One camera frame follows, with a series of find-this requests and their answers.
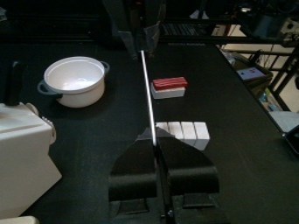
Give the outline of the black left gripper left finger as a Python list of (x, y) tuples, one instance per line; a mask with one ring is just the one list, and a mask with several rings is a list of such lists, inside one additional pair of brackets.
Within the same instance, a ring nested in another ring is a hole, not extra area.
[(157, 168), (150, 129), (118, 157), (109, 176), (109, 202), (117, 215), (150, 211), (147, 201), (157, 198)]

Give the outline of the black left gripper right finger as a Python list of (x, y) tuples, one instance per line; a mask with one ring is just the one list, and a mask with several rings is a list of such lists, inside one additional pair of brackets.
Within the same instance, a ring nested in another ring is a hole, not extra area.
[(167, 167), (173, 196), (182, 196), (185, 209), (216, 207), (221, 191), (218, 169), (206, 155), (165, 129), (157, 129), (158, 143)]

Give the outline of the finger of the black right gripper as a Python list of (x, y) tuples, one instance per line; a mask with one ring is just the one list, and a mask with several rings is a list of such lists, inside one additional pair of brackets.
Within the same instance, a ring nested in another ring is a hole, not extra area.
[(155, 48), (161, 37), (159, 23), (145, 28), (146, 51), (150, 55), (155, 54)]
[(122, 38), (126, 49), (134, 59), (138, 58), (135, 37), (130, 21), (127, 0), (103, 0), (107, 13), (115, 26), (117, 34)]

